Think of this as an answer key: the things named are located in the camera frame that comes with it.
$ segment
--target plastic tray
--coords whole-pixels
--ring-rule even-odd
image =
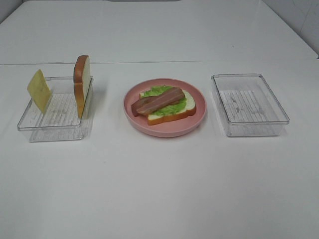
[[[45,80],[52,91],[45,114],[31,99],[17,125],[17,130],[30,142],[82,139],[88,134],[93,120],[89,115],[93,77],[91,76],[80,119],[74,97],[73,77],[47,77]]]
[[[213,75],[226,135],[280,135],[289,117],[260,74]]]

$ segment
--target bacon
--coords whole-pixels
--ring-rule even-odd
[[[180,88],[172,87],[156,98],[153,98],[150,102],[138,108],[137,113],[147,116],[165,106],[170,105],[173,102],[179,101],[184,97],[184,92]]]
[[[137,112],[137,109],[142,107],[143,105],[149,103],[152,99],[156,98],[157,96],[146,96],[143,97],[137,101],[135,101],[132,105],[131,105],[131,109],[132,109],[132,113],[134,116],[138,116],[139,113]]]

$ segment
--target sandwich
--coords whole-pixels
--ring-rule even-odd
[[[148,125],[180,120],[196,113],[192,95],[179,87],[152,86],[131,105],[134,116],[146,116]]]

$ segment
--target plate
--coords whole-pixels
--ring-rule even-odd
[[[156,85],[176,86],[188,91],[195,100],[196,113],[193,116],[188,116],[181,120],[156,125],[148,125],[145,116],[135,117],[132,114],[131,105],[139,99],[140,92],[147,91]],[[124,97],[124,111],[132,126],[143,133],[156,137],[177,137],[191,132],[202,122],[206,110],[207,105],[203,94],[191,84],[176,79],[159,78],[141,82],[132,87]]]

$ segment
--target yellow cheese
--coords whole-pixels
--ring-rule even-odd
[[[27,87],[27,90],[30,93],[31,98],[33,99],[36,106],[38,106],[38,108],[44,114],[46,104],[48,103],[51,96],[51,91],[48,85],[46,84],[45,78],[41,70],[38,70],[34,74]]]

